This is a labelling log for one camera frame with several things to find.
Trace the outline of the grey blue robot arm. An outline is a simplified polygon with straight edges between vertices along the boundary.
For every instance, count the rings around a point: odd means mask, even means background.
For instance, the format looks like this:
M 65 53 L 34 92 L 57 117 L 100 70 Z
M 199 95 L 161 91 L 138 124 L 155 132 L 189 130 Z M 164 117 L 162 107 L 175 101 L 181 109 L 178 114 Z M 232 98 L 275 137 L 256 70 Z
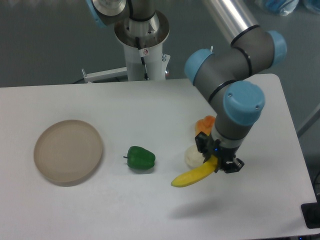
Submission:
M 122 44 L 129 81 L 164 80 L 168 56 L 162 52 L 170 27 L 152 0 L 89 0 L 98 26 L 114 25 Z M 208 163 L 217 158 L 225 173 L 244 166 L 236 157 L 243 140 L 265 105 L 263 91 L 248 78 L 283 61 L 287 44 L 276 31 L 264 31 L 241 0 L 206 0 L 206 9 L 230 44 L 230 51 L 215 56 L 200 49 L 186 61 L 184 72 L 217 116 L 209 135 L 195 137 Z

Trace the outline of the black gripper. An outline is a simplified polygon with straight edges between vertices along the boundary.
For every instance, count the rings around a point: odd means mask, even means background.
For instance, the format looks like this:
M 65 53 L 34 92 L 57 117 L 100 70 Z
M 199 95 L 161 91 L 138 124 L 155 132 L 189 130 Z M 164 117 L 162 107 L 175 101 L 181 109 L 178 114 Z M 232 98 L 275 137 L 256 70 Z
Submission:
M 205 163 L 211 155 L 214 155 L 217 158 L 217 167 L 214 170 L 215 173 L 222 171 L 226 174 L 239 172 L 245 163 L 236 157 L 237 147 L 228 148 L 221 145 L 219 139 L 210 140 L 209 136 L 204 132 L 199 132 L 195 136 L 195 143 L 197 151 L 202 154 Z

